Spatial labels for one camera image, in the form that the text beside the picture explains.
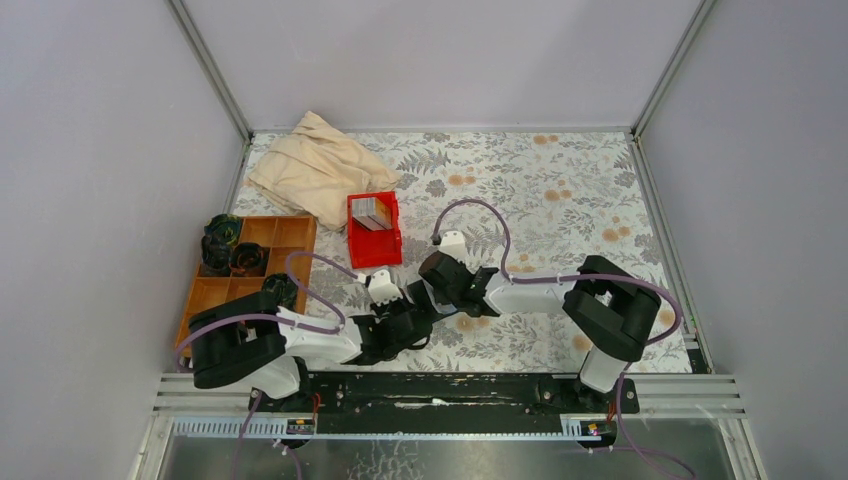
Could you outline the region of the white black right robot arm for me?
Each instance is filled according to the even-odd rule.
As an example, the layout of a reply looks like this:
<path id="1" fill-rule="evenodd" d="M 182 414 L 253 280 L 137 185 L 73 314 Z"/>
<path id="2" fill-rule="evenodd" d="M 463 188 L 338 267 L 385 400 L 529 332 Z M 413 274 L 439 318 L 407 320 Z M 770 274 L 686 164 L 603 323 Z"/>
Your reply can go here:
<path id="1" fill-rule="evenodd" d="M 657 286 L 598 255 L 588 256 L 573 275 L 529 278 L 496 267 L 473 272 L 436 252 L 419 276 L 433 304 L 470 317 L 544 313 L 570 319 L 592 343 L 573 386 L 575 402 L 589 412 L 612 400 L 620 375 L 642 358 L 663 300 Z"/>

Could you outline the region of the stack of credit cards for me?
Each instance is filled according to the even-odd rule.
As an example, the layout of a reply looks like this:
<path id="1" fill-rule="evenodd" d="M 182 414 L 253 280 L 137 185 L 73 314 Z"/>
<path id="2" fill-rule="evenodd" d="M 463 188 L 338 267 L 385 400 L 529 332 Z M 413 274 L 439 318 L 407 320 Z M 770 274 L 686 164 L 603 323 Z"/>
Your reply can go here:
<path id="1" fill-rule="evenodd" d="M 378 197 L 352 199 L 350 213 L 353 220 L 368 231 L 386 231 L 393 228 L 391 208 Z"/>

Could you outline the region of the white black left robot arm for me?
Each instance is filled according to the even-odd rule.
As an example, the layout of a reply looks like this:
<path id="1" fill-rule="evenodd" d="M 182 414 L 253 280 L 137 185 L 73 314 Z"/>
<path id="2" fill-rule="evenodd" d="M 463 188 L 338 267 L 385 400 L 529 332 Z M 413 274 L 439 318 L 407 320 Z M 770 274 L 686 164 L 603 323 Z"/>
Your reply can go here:
<path id="1" fill-rule="evenodd" d="M 191 317 L 175 353 L 189 356 L 186 370 L 198 389 L 251 387 L 296 411 L 310 397 L 307 360 L 353 366 L 388 362 L 403 351 L 424 348 L 444 317 L 428 297 L 413 300 L 403 294 L 329 327 L 319 317 L 273 306 L 270 293 L 257 292 Z"/>

